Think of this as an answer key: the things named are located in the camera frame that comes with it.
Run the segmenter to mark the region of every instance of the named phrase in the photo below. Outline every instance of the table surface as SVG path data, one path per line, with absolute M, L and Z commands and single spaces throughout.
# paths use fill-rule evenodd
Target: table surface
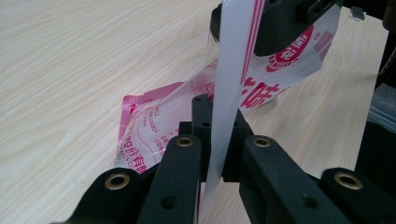
M 205 65 L 218 1 L 1 1 L 0 223 L 70 217 L 116 156 L 121 100 Z M 343 9 L 323 67 L 246 114 L 311 175 L 353 169 L 387 32 Z M 210 223 L 248 223 L 220 184 Z

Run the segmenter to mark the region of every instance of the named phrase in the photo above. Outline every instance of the screw hole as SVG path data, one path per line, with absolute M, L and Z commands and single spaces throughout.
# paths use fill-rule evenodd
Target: screw hole
M 338 172 L 334 175 L 335 181 L 347 189 L 359 190 L 363 188 L 361 181 L 354 175 Z
M 110 190 L 123 189 L 129 184 L 129 176 L 125 173 L 114 174 L 108 177 L 105 187 Z
M 318 207 L 318 203 L 315 199 L 309 197 L 308 195 L 304 194 L 301 198 L 302 204 L 304 207 L 309 209 L 315 209 Z
M 164 209 L 173 209 L 177 206 L 177 197 L 168 196 L 161 200 L 161 206 Z
M 254 145 L 258 146 L 258 147 L 269 147 L 271 146 L 271 143 L 269 140 L 264 139 L 264 138 L 255 138 L 253 140 Z
M 189 147 L 194 143 L 194 141 L 192 141 L 192 139 L 190 138 L 179 138 L 177 139 L 177 145 L 180 147 Z

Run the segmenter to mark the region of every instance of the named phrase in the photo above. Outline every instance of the pink printed packaging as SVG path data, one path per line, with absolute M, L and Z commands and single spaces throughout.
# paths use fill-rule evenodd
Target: pink printed packaging
M 241 92 L 242 112 L 270 102 L 319 70 L 337 30 L 340 10 L 339 6 L 332 6 L 280 52 L 264 57 L 253 55 Z M 178 124 L 191 120 L 191 107 L 186 105 L 197 95 L 213 95 L 216 68 L 214 61 L 184 83 L 140 96 L 125 96 L 115 166 L 142 174 L 160 162 L 168 141 L 178 133 Z

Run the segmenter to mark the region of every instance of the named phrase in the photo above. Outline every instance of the brass insert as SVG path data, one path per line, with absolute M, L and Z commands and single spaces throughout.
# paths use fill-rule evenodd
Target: brass insert
M 334 175 L 335 181 L 347 189 L 359 190 L 363 188 L 361 181 L 354 175 L 338 172 Z
M 194 141 L 188 137 L 183 137 L 177 139 L 177 145 L 180 147 L 190 147 Z
M 271 142 L 265 138 L 255 138 L 253 140 L 254 145 L 257 147 L 269 147 L 271 146 Z
M 108 177 L 105 187 L 111 190 L 123 189 L 129 184 L 130 178 L 125 173 L 114 174 Z

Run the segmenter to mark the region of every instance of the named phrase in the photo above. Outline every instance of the white plastic strip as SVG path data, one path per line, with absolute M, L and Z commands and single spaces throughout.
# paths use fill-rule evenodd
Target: white plastic strip
M 222 2 L 219 60 L 213 104 L 212 151 L 200 223 L 206 222 L 216 196 L 263 6 L 264 0 Z

